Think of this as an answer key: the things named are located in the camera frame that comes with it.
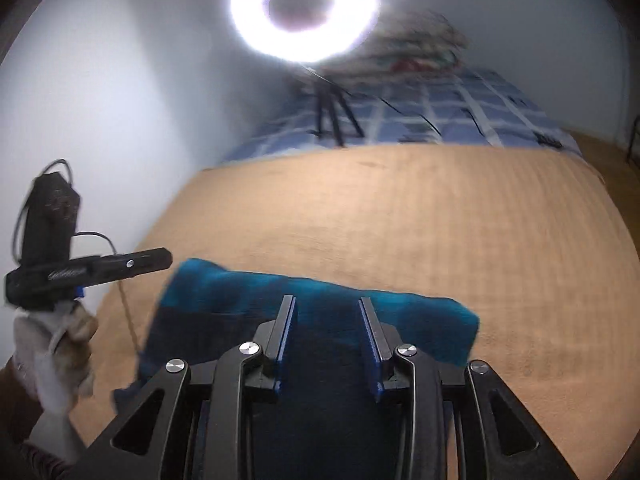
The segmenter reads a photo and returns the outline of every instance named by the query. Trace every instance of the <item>blue checkered bedspread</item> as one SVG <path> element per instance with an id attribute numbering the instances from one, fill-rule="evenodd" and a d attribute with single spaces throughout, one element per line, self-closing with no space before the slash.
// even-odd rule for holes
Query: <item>blue checkered bedspread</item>
<path id="1" fill-rule="evenodd" d="M 465 69 L 438 79 L 369 82 L 348 87 L 347 96 L 365 137 L 357 136 L 336 104 L 347 146 L 423 142 L 546 148 L 536 134 L 558 140 L 561 151 L 580 155 L 575 140 L 526 95 L 495 72 Z M 393 110 L 381 99 L 399 110 Z M 275 120 L 231 152 L 224 162 L 295 155 L 334 148 L 329 117 L 324 112 L 324 136 L 317 137 L 316 99 L 310 93 L 287 104 Z M 430 126 L 427 119 L 436 128 Z"/>

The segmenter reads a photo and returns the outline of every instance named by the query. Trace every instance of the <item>black cable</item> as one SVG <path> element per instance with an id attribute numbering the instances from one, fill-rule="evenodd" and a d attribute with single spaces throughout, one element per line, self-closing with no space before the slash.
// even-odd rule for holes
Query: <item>black cable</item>
<path id="1" fill-rule="evenodd" d="M 326 79 L 324 77 L 322 77 L 321 75 L 319 75 L 318 72 L 316 72 L 315 70 L 308 68 L 304 65 L 300 65 L 303 69 L 305 69 L 307 72 L 309 72 L 310 74 L 312 74 L 313 76 L 317 77 L 318 79 L 321 79 L 322 81 L 324 81 L 325 83 L 328 83 L 329 85 L 332 86 L 337 86 L 341 91 L 343 91 L 345 94 L 347 94 L 349 97 L 354 97 L 354 95 L 349 92 L 346 88 L 341 87 L 340 85 L 338 85 L 338 83 L 335 83 L 333 81 L 330 81 L 329 79 Z M 383 99 L 382 97 L 379 97 L 377 95 L 373 95 L 373 94 L 366 94 L 364 92 L 358 92 L 358 95 L 360 96 L 364 96 L 364 97 L 373 97 L 374 99 L 380 99 L 385 105 L 387 105 L 388 107 L 392 108 L 393 110 L 395 110 L 396 112 L 398 112 L 400 115 L 404 116 L 404 117 L 412 117 L 412 116 L 408 116 L 405 113 L 402 113 L 400 110 L 398 110 L 395 106 L 393 106 L 391 103 L 389 103 L 388 101 L 386 101 L 385 99 Z M 423 118 L 423 120 L 431 127 L 434 129 L 434 131 L 436 131 L 436 133 L 442 137 L 442 134 L 440 133 L 439 129 L 436 128 L 436 126 L 430 121 L 428 120 L 424 115 L 422 114 L 418 114 L 417 117 L 421 117 Z"/>
<path id="2" fill-rule="evenodd" d="M 411 117 L 411 116 L 408 116 L 407 114 L 405 114 L 405 113 L 401 112 L 400 110 L 398 110 L 395 106 L 393 106 L 390 102 L 388 102 L 386 99 L 383 99 L 382 97 L 378 97 L 377 95 L 373 95 L 373 96 L 370 96 L 370 97 L 375 97 L 375 98 L 377 98 L 377 99 L 380 99 L 380 100 L 381 100 L 385 105 L 387 105 L 387 106 L 388 106 L 389 108 L 391 108 L 392 110 L 395 110 L 396 112 L 398 112 L 398 113 L 399 113 L 400 115 L 402 115 L 402 116 L 405 116 L 405 117 Z M 422 114 L 417 114 L 416 116 L 417 116 L 417 117 L 422 117 L 422 118 L 426 121 L 426 123 L 427 123 L 431 128 L 433 128 L 433 129 L 434 129 L 434 131 L 435 131 L 439 136 L 441 136 L 441 137 L 442 137 L 442 134 L 440 133 L 440 130 L 439 130 L 439 129 L 437 129 L 437 128 L 435 127 L 435 125 L 434 125 L 430 120 L 428 120 L 424 115 L 422 115 Z"/>
<path id="3" fill-rule="evenodd" d="M 48 164 L 47 167 L 40 172 L 38 177 L 43 176 L 45 173 L 47 173 L 47 171 L 49 171 L 51 168 L 59 164 L 66 167 L 66 174 L 68 177 L 67 181 L 69 185 L 73 187 L 74 175 L 71 171 L 71 166 L 64 158 L 58 158 L 57 160 L 54 160 L 52 163 Z M 15 264 L 18 266 L 20 265 L 20 254 L 18 254 L 18 231 L 20 230 L 22 217 L 27 212 L 27 205 L 28 205 L 27 202 L 29 201 L 30 194 L 31 192 L 28 193 L 27 197 L 24 199 L 22 208 L 20 208 L 20 213 L 18 214 L 18 218 L 15 221 L 14 234 L 12 235 L 12 239 L 11 239 L 11 256 L 13 257 Z"/>
<path id="4" fill-rule="evenodd" d="M 69 163 L 64 159 L 64 158 L 59 158 L 58 160 L 54 160 L 51 164 L 49 164 L 44 170 L 42 170 L 39 174 L 39 176 L 43 176 L 45 173 L 47 173 L 47 171 L 49 171 L 51 168 L 53 168 L 54 166 L 57 166 L 61 164 L 62 166 L 64 166 L 66 168 L 66 174 L 68 176 L 68 179 L 66 180 L 69 185 L 71 187 L 74 186 L 74 174 L 71 171 L 71 166 L 69 165 Z"/>
<path id="5" fill-rule="evenodd" d="M 111 250 L 113 254 L 118 254 L 116 250 L 116 246 L 113 244 L 111 239 L 107 235 L 103 235 L 102 233 L 96 231 L 80 231 L 74 234 L 74 236 L 97 236 L 102 238 L 103 240 L 107 240 L 109 245 L 111 246 Z M 136 331 L 133 327 L 133 320 L 131 319 L 131 311 L 129 308 L 129 302 L 127 301 L 127 297 L 124 293 L 124 286 L 122 285 L 122 280 L 118 280 L 118 291 L 120 292 L 120 301 L 122 302 L 122 307 L 124 308 L 124 315 L 127 318 L 127 326 L 129 328 L 129 335 L 131 336 L 131 342 L 133 343 L 133 348 L 136 350 L 136 354 L 140 354 L 140 345 L 138 344 L 138 336 L 136 336 Z"/>
<path id="6" fill-rule="evenodd" d="M 478 124 L 478 121 L 476 121 L 476 116 L 474 115 L 474 113 L 469 109 L 469 108 L 463 108 L 463 110 L 469 114 L 469 117 L 471 117 L 471 119 L 473 120 L 474 124 L 476 125 L 476 128 L 478 129 L 478 131 L 480 132 L 480 135 L 482 135 L 485 139 L 486 139 L 486 135 L 484 134 L 484 132 L 481 130 L 480 125 Z"/>

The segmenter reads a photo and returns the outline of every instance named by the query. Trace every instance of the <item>ring light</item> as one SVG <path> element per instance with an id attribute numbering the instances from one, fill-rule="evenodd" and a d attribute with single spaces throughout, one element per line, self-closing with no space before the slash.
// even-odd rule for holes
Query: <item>ring light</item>
<path id="1" fill-rule="evenodd" d="M 372 28 L 380 0 L 334 0 L 325 23 L 289 32 L 269 19 L 266 0 L 231 0 L 231 15 L 244 40 L 264 54 L 288 61 L 314 63 L 351 48 Z"/>

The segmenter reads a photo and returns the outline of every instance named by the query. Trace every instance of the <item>black handheld device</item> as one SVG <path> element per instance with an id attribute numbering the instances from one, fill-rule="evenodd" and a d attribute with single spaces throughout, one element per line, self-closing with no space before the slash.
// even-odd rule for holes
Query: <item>black handheld device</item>
<path id="1" fill-rule="evenodd" d="M 14 232 L 14 259 L 18 268 L 4 279 L 6 300 L 25 310 L 54 310 L 60 301 L 82 296 L 87 286 L 115 282 L 139 274 L 167 269 L 172 255 L 165 248 L 110 256 L 70 259 L 71 239 L 76 233 L 80 195 L 71 179 L 59 172 L 46 173 L 50 164 L 33 181 Z M 18 256 L 15 238 L 24 220 L 22 249 Z"/>

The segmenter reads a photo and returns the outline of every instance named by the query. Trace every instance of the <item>tan blanket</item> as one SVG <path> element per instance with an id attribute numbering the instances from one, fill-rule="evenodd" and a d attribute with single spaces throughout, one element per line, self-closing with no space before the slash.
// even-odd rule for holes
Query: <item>tan blanket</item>
<path id="1" fill-rule="evenodd" d="M 375 146 L 198 174 L 142 248 L 230 269 L 449 296 L 481 320 L 489 361 L 583 480 L 603 480 L 640 428 L 640 263 L 583 161 L 542 150 Z M 169 271 L 126 282 L 145 334 Z M 91 441 L 135 358 L 112 290 L 94 338 Z"/>

